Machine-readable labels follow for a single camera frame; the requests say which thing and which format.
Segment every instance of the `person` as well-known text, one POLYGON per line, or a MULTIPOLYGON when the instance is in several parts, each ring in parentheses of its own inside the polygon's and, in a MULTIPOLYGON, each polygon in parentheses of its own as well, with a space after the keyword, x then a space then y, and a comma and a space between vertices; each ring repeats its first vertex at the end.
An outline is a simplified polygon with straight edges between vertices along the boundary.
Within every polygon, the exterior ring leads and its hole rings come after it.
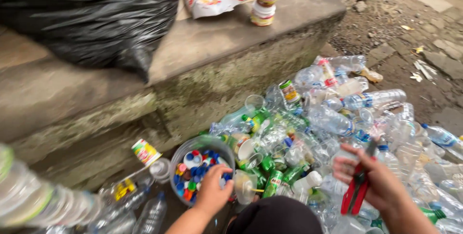
MULTIPOLYGON (((365 200, 379 210, 391 234, 438 234, 431 221, 415 205, 402 182, 381 162, 368 157, 361 148, 342 144, 359 161, 336 157, 333 176, 349 184, 354 167, 360 162, 368 172, 370 188, 365 200)), ((166 231, 166 234, 201 234, 207 224, 226 204, 233 191, 233 180, 221 189, 218 180, 232 172, 224 166, 213 166, 203 179, 194 206, 188 209, 166 231)), ((321 234, 321 225, 309 207, 284 196, 261 199, 248 205, 228 225, 226 234, 321 234)))

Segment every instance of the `left hand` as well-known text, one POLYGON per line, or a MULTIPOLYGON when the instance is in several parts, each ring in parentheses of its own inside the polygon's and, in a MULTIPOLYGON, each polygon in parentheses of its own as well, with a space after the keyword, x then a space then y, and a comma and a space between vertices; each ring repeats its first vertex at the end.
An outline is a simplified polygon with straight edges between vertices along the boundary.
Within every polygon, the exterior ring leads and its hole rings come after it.
POLYGON ((224 189, 220 188, 219 180, 222 178, 222 174, 227 172, 233 172, 233 170, 224 165, 211 167, 204 176, 193 208, 199 209, 205 212, 206 215, 213 217, 225 206, 232 194, 234 185, 233 180, 228 180, 224 189))

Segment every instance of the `black garbage bag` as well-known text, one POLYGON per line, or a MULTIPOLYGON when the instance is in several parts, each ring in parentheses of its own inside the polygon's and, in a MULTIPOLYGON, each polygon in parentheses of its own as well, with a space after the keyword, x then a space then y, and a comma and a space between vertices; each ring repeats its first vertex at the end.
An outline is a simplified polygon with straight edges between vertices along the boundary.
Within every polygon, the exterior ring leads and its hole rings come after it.
POLYGON ((153 51, 179 0, 0 0, 0 24, 92 68, 118 67, 148 82, 153 51))

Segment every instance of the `hand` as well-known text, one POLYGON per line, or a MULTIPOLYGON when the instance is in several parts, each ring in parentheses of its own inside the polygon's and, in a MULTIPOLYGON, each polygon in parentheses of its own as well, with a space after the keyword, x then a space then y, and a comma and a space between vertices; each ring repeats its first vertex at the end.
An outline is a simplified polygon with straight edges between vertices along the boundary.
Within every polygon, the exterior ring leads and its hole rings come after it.
MULTIPOLYGON (((351 145, 341 144, 341 149, 358 156, 362 166, 369 171, 370 188, 367 191, 365 200, 379 210, 380 213, 396 209, 404 198, 409 197, 400 179, 385 164, 372 160, 362 148, 353 148, 351 145)), ((358 163, 358 161, 346 157, 336 157, 333 164, 333 177, 350 184, 354 175, 354 168, 358 163)))
POLYGON ((219 180, 222 174, 233 172, 232 169, 224 165, 212 166, 206 173, 201 183, 201 189, 196 196, 196 202, 193 208, 199 209, 206 213, 207 216, 213 217, 222 209, 228 201, 233 191, 233 180, 228 180, 222 190, 219 180))

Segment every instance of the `scissors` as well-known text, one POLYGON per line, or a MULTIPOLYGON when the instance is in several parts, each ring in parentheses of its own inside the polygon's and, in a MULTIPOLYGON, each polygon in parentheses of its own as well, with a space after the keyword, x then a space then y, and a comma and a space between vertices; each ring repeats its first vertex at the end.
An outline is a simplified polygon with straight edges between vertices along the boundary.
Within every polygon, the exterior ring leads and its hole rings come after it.
MULTIPOLYGON (((376 157, 373 156, 378 142, 374 139, 371 140, 367 150, 365 151, 373 160, 376 160, 376 157)), ((362 202, 365 199, 367 190, 370 186, 370 181, 368 179, 368 171, 359 163, 355 167, 354 178, 349 184, 349 189, 343 197, 343 203, 341 205, 341 215, 351 214, 357 215, 362 202)))

